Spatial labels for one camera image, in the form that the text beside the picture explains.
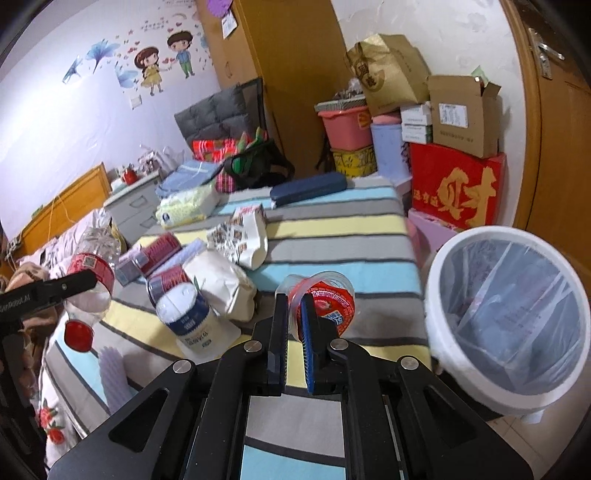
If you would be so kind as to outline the cartoon couple wall sticker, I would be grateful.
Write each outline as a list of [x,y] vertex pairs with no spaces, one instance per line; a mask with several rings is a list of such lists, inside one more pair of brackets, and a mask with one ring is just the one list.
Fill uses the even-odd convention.
[[195,75],[190,47],[193,35],[187,30],[173,31],[166,40],[172,56],[164,56],[155,46],[141,49],[134,57],[134,66],[140,72],[139,87],[150,96],[163,92],[163,74],[177,69],[181,77],[189,79]]

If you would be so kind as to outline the red plaid cloth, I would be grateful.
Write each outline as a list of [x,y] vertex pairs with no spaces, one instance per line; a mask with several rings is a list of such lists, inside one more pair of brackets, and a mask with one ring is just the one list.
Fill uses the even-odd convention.
[[[243,132],[238,139],[193,140],[191,149],[196,160],[223,166],[229,157],[243,153],[247,147],[262,143],[268,138],[266,130],[257,127],[253,136]],[[221,169],[215,176],[215,188],[219,193],[235,192],[235,180]]]

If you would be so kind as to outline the clear plastic bottle red label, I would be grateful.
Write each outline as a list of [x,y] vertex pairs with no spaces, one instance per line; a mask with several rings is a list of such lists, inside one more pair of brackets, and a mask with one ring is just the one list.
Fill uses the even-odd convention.
[[67,270],[68,279],[77,281],[65,303],[64,342],[72,350],[85,353],[92,348],[93,328],[110,308],[120,253],[109,224],[90,226],[80,238]]

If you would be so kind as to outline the folded blue cloth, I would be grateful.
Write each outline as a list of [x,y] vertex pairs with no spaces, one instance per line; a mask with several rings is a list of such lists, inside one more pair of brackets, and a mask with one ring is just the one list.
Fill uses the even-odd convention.
[[221,169],[221,164],[186,160],[158,184],[155,193],[163,200],[176,193],[199,187],[211,182]]

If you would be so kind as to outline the brown paper bag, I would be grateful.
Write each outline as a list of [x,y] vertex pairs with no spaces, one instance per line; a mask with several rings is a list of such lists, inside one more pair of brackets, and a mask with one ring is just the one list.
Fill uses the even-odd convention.
[[356,42],[345,62],[360,81],[373,117],[429,100],[430,69],[405,35],[375,34]]

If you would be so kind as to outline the lilac cylindrical container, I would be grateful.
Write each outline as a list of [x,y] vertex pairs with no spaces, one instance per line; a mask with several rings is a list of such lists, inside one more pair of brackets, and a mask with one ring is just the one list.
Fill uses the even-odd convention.
[[412,177],[407,143],[403,140],[398,115],[374,117],[370,126],[378,173],[394,184]]

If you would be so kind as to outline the purple white box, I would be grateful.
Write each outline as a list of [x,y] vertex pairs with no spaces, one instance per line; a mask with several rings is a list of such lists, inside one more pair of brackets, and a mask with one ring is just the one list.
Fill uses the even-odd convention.
[[122,255],[115,266],[115,278],[121,286],[145,277],[143,268],[147,257],[141,249],[131,249]]

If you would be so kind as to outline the wooden wardrobe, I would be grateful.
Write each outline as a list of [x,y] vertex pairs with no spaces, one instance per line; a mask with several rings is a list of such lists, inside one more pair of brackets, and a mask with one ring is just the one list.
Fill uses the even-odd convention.
[[325,128],[315,104],[349,83],[346,45],[330,1],[233,1],[238,26],[222,34],[211,2],[197,14],[221,88],[263,79],[267,130],[295,167],[295,176],[318,173]]

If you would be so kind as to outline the black bag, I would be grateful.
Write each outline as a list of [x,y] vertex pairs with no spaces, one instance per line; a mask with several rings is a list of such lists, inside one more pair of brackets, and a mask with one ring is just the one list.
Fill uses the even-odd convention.
[[235,182],[236,190],[245,190],[274,187],[291,181],[296,167],[273,139],[267,139],[226,158],[223,171]]

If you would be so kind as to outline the patterned white crumpled wrapper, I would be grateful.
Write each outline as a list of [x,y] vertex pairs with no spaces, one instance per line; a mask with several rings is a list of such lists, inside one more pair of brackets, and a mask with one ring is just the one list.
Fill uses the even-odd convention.
[[247,270],[259,269],[269,251],[266,225],[259,222],[242,227],[232,224],[229,219],[207,230],[205,238],[209,249]]

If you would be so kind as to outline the grey padded cushion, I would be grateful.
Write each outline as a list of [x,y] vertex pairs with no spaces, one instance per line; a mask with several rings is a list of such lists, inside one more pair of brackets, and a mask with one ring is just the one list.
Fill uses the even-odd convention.
[[221,90],[174,115],[188,146],[197,140],[238,139],[244,132],[266,130],[263,79]]

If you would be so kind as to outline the red gift box gold character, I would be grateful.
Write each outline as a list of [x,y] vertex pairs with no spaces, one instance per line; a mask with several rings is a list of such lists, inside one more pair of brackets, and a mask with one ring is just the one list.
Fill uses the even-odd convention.
[[480,159],[433,143],[412,143],[410,161],[413,209],[461,230],[496,223],[505,154]]

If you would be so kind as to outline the navy glasses case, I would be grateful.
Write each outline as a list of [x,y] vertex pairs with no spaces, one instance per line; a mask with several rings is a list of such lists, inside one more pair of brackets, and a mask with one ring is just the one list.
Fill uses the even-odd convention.
[[270,190],[273,208],[314,199],[332,193],[339,193],[348,188],[348,179],[339,172],[330,172],[314,177],[293,180]]

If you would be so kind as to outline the yellow printed box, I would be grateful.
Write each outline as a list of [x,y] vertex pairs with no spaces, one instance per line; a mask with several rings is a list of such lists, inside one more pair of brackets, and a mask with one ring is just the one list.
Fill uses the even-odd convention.
[[374,146],[358,150],[332,149],[335,170],[349,178],[366,177],[377,172],[377,159]]

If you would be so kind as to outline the white round trash bin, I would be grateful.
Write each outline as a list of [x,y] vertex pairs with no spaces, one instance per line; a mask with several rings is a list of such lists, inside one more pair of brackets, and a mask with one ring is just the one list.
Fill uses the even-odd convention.
[[435,255],[425,287],[432,355],[490,410],[536,415],[576,383],[590,353],[590,306],[574,268],[523,230],[459,233]]

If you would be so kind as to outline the wooden door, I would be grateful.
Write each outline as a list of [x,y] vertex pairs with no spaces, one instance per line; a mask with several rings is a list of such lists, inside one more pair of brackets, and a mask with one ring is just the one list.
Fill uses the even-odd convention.
[[[525,160],[514,226],[554,246],[590,284],[590,56],[548,1],[502,4],[524,86]],[[566,60],[541,76],[527,28]]]

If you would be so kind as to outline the grey drawer cabinet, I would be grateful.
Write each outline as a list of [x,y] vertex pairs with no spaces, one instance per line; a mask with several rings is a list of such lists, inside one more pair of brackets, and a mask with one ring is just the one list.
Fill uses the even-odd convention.
[[160,172],[152,172],[112,194],[103,203],[103,208],[111,215],[128,245],[133,245],[157,223],[155,211],[160,199],[156,195],[156,187],[160,183]]

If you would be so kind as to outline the wooden bed headboard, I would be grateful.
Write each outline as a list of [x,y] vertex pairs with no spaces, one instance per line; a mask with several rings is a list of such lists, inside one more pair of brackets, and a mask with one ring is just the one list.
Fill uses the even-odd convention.
[[70,184],[29,221],[16,236],[17,248],[12,255],[13,262],[1,262],[1,274],[9,277],[18,259],[34,253],[92,210],[101,208],[110,193],[107,172],[104,164],[100,163]]

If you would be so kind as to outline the white blue yogurt cup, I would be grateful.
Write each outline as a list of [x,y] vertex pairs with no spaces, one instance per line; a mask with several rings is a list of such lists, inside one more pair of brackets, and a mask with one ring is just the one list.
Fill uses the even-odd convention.
[[221,356],[242,335],[220,318],[192,283],[180,283],[156,303],[158,319],[175,335],[177,347],[194,363]]

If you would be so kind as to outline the red milk can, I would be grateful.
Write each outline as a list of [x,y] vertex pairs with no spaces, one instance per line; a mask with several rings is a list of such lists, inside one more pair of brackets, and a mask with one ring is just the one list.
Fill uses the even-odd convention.
[[158,300],[173,287],[189,282],[189,277],[180,265],[175,265],[153,275],[146,282],[146,290],[150,303],[156,306]]
[[139,274],[147,278],[165,261],[181,250],[181,244],[172,233],[158,236],[146,247],[141,247],[132,259]]

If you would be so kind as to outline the yellow tissue pack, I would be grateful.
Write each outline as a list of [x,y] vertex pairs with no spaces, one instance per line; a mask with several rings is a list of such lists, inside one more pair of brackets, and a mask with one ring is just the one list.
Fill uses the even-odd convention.
[[155,212],[158,224],[168,230],[201,221],[214,211],[221,194],[214,184],[204,184],[163,199]]

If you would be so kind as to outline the stacked white small boxes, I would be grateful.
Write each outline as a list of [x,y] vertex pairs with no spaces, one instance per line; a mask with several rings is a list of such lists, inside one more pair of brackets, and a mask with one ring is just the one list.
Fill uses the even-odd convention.
[[423,145],[433,142],[432,108],[429,101],[401,107],[401,119],[404,142]]

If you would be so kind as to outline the strawberry milk carton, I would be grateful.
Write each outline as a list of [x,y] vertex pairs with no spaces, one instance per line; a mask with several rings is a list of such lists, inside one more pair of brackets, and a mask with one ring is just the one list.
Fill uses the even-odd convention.
[[266,219],[264,219],[263,204],[258,203],[236,208],[235,212],[233,212],[230,218],[230,221],[232,224],[239,225],[242,227],[245,226],[247,223],[252,222],[259,222],[263,225],[266,225]]

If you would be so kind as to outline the striped table cloth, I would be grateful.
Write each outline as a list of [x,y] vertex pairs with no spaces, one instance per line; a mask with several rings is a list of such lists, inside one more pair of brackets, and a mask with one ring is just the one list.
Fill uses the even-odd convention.
[[[353,179],[346,190],[276,207],[267,189],[225,196],[211,217],[179,228],[182,244],[204,238],[235,210],[263,206],[269,251],[249,276],[256,285],[256,319],[273,313],[274,294],[290,275],[341,273],[355,292],[356,315],[346,337],[370,354],[394,360],[431,359],[419,268],[401,195],[379,177]],[[158,320],[142,281],[117,286],[109,312],[94,328],[93,350],[79,353],[57,329],[41,373],[40,413],[47,423],[46,461],[62,455],[109,415],[98,351],[122,356],[131,392],[181,357]],[[245,479],[342,479],[346,475],[341,407],[305,389],[301,344],[288,345],[287,392],[253,398],[242,457]]]

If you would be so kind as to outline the brown cardboard box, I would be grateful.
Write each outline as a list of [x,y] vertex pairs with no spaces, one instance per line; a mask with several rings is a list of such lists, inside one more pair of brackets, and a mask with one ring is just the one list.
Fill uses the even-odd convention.
[[428,87],[435,144],[481,159],[498,154],[499,85],[469,75],[432,75]]

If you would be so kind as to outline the white foam fruit net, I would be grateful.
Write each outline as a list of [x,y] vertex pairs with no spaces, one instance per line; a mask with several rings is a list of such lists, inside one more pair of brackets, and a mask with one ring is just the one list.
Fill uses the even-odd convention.
[[98,353],[100,381],[111,415],[115,414],[136,394],[129,385],[123,357],[112,347],[105,347]]

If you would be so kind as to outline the pink plastic bin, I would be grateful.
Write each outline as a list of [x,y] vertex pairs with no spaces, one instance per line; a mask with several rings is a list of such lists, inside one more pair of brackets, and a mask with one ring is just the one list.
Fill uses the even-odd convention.
[[355,151],[373,143],[372,116],[367,105],[318,112],[333,150]]

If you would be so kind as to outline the pink floral box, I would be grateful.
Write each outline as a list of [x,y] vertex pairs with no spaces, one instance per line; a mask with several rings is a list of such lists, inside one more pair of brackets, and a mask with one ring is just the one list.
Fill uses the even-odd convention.
[[461,229],[414,208],[408,210],[406,224],[420,267],[431,254],[461,232]]

